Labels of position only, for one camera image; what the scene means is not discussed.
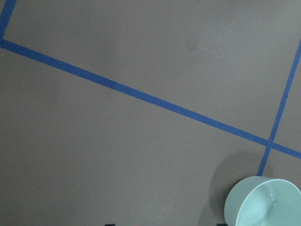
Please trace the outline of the pale green ceramic bowl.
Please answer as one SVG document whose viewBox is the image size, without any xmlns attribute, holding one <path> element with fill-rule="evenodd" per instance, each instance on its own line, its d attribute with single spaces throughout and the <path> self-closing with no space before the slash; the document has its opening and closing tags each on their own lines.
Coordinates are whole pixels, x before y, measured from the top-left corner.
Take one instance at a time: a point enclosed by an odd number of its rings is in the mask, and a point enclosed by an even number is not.
<svg viewBox="0 0 301 226">
<path fill-rule="evenodd" d="M 247 177 L 229 192 L 224 218 L 229 226 L 299 226 L 301 192 L 284 179 Z"/>
</svg>

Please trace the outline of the brown paper table cover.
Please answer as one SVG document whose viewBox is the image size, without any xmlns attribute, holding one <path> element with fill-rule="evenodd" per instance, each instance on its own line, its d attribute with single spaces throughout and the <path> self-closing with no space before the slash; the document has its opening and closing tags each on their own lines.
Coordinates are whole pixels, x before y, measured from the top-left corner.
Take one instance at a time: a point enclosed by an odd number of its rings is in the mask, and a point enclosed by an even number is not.
<svg viewBox="0 0 301 226">
<path fill-rule="evenodd" d="M 298 0 L 3 0 L 0 223 L 216 226 L 301 185 Z"/>
</svg>

